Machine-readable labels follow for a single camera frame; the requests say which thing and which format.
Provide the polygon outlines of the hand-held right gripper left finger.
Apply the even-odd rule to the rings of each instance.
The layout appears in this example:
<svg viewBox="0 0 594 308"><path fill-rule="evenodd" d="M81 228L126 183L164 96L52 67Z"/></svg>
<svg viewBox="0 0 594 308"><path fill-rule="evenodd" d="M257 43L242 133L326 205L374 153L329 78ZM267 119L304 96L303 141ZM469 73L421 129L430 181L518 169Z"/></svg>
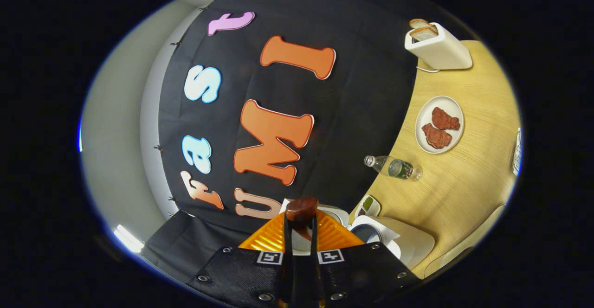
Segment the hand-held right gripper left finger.
<svg viewBox="0 0 594 308"><path fill-rule="evenodd" d="M291 227L284 213L243 246L223 245L187 282L201 296L227 306L290 306L294 280Z"/></svg>

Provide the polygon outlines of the white round plate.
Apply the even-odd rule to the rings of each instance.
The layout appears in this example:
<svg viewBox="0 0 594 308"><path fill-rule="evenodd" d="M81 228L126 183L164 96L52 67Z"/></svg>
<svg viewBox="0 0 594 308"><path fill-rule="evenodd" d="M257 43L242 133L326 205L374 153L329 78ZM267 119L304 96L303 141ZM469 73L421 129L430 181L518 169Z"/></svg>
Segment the white round plate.
<svg viewBox="0 0 594 308"><path fill-rule="evenodd" d="M426 135L422 130L422 127L429 123L432 124L434 128L436 127L433 123L432 115L433 110L435 108L442 109L443 111L445 111L445 113L447 113L449 116L452 116L453 118L458 118L460 124L460 127L457 130L448 129L445 131L452 136L452 141L441 149L437 149L429 145L429 142L426 139ZM458 105L458 103L449 96L437 96L427 101L420 109L414 125L414 134L420 149L429 154L442 154L450 151L458 144L458 142L462 138L464 128L465 118L463 115L462 107L460 107L460 105Z"/></svg>

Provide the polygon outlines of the black backdrop cloth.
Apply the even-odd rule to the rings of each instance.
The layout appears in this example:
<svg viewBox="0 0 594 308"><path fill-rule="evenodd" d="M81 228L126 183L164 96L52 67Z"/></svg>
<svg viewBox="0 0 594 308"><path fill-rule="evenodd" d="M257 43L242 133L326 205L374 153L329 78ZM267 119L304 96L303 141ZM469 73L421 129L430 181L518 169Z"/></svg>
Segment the black backdrop cloth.
<svg viewBox="0 0 594 308"><path fill-rule="evenodd" d="M471 31L428 0L214 0L174 49L158 107L177 213L142 256L186 283L285 199L355 207L409 108L409 20Z"/></svg>

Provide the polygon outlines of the brown wooden spoon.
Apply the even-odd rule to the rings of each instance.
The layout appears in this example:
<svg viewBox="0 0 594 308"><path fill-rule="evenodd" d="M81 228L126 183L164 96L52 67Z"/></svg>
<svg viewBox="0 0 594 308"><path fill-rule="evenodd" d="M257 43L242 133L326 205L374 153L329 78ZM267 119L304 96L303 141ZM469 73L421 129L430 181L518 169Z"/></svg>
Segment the brown wooden spoon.
<svg viewBox="0 0 594 308"><path fill-rule="evenodd" d="M285 251L305 256L317 251L319 200L305 196L289 202L284 211Z"/></svg>

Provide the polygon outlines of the white rice cooker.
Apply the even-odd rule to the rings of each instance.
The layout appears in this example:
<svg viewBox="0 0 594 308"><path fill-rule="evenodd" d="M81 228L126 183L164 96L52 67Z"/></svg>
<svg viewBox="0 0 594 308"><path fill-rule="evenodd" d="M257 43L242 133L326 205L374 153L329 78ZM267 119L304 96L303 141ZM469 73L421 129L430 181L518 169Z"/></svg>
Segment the white rice cooker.
<svg viewBox="0 0 594 308"><path fill-rule="evenodd" d="M285 211L291 201L293 199L285 199L281 211ZM435 245L430 234L396 219L363 215L350 223L348 213L339 207L319 204L318 210L343 225L365 244L382 243L410 270L427 257Z"/></svg>

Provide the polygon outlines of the red-brown meat piece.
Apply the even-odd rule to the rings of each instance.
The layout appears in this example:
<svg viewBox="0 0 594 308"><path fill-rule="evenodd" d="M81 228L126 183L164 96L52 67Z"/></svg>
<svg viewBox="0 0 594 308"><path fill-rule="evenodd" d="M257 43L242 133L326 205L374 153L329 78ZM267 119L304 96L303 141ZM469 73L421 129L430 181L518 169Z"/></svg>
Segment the red-brown meat piece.
<svg viewBox="0 0 594 308"><path fill-rule="evenodd" d="M458 117L451 116L439 107L435 107L432 111L432 123L440 130L459 130L461 126Z"/></svg>
<svg viewBox="0 0 594 308"><path fill-rule="evenodd" d="M435 128L430 123L423 125L421 129L425 134L426 142L432 148L443 149L452 142L452 135L443 130Z"/></svg>

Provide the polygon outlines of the clear plastic water bottle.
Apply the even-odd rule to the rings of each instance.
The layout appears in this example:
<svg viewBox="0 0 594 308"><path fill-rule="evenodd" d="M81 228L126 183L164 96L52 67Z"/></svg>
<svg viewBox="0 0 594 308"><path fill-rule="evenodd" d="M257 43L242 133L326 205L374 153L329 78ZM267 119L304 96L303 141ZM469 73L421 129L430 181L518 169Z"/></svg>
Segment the clear plastic water bottle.
<svg viewBox="0 0 594 308"><path fill-rule="evenodd" d="M380 175L401 180L418 181L423 175L421 166L414 166L410 162L392 156L367 155L363 159L363 163Z"/></svg>

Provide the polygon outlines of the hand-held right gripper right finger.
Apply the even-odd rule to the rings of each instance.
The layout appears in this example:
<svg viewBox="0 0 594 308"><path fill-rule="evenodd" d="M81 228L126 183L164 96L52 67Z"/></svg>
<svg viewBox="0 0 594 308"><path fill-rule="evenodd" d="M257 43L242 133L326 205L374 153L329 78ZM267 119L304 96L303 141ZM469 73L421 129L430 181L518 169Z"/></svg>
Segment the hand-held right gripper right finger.
<svg viewBox="0 0 594 308"><path fill-rule="evenodd" d="M323 211L311 228L312 306L369 307L419 282L385 244L363 242Z"/></svg>

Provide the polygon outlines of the white toaster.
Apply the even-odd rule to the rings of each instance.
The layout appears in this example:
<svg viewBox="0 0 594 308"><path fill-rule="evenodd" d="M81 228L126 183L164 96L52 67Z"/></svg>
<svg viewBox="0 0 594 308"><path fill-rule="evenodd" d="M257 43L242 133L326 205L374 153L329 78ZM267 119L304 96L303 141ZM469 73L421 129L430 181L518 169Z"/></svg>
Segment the white toaster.
<svg viewBox="0 0 594 308"><path fill-rule="evenodd" d="M466 46L439 23L430 23L437 29L439 35L436 38L418 42L410 36L413 30L411 29L405 34L405 49L435 70L471 68L473 60Z"/></svg>

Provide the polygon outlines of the small white dish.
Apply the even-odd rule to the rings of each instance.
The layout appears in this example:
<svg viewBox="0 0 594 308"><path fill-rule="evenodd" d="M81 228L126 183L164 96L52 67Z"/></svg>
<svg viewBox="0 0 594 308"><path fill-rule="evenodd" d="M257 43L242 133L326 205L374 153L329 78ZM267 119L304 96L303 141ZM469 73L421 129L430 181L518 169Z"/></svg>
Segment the small white dish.
<svg viewBox="0 0 594 308"><path fill-rule="evenodd" d="M380 203L371 195L367 194L363 196L359 205L355 211L355 217L359 216L371 216L376 217L381 211Z"/></svg>

